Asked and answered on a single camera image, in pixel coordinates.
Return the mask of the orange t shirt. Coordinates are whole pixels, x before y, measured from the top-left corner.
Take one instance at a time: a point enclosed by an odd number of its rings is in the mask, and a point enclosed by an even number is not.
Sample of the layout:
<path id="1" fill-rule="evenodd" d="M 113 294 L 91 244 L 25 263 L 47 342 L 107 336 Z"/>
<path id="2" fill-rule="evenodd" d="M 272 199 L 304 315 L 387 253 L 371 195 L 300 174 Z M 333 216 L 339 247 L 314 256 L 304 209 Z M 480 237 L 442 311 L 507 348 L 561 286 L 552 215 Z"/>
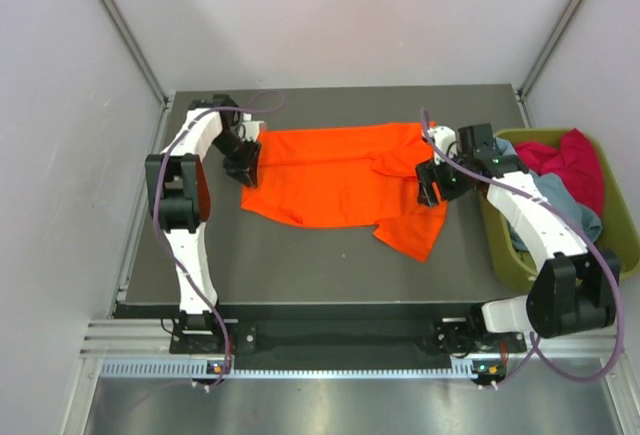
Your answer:
<path id="1" fill-rule="evenodd" d="M 447 206 L 418 201 L 415 168 L 433 157 L 420 124 L 272 130 L 260 141 L 259 182 L 243 190 L 243 210 L 297 228 L 371 226 L 392 249 L 428 259 Z"/>

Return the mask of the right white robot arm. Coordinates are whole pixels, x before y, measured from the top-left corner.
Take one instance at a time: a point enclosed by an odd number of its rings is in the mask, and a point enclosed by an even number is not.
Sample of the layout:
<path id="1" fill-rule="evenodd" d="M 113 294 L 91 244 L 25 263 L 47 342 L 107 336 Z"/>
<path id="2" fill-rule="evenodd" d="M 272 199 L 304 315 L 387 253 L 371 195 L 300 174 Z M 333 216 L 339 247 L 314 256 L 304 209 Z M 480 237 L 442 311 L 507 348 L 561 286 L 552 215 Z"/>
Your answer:
<path id="1" fill-rule="evenodd" d="M 550 339 L 614 324 L 616 255 L 599 251 L 579 224 L 548 201 L 521 159 L 499 147 L 490 125 L 453 130 L 424 124 L 422 137 L 433 157 L 415 168 L 419 202 L 436 208 L 470 190 L 481 193 L 524 244 L 536 270 L 526 295 L 470 311 L 466 335 L 474 348 L 490 350 L 504 333 Z"/>

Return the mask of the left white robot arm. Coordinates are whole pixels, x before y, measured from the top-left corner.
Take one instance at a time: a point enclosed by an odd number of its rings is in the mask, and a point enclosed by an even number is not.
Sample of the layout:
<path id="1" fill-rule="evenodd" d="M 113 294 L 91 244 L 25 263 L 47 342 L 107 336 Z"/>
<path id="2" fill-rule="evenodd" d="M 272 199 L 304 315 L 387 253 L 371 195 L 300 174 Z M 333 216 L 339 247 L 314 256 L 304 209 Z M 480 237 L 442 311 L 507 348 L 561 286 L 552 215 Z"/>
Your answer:
<path id="1" fill-rule="evenodd" d="M 246 188 L 258 186 L 261 123 L 227 95 L 191 103 L 168 146 L 144 162 L 152 227 L 174 263 L 180 301 L 170 351 L 230 356 L 231 337 L 217 309 L 206 225 L 212 208 L 203 161 L 214 147 L 225 173 Z"/>

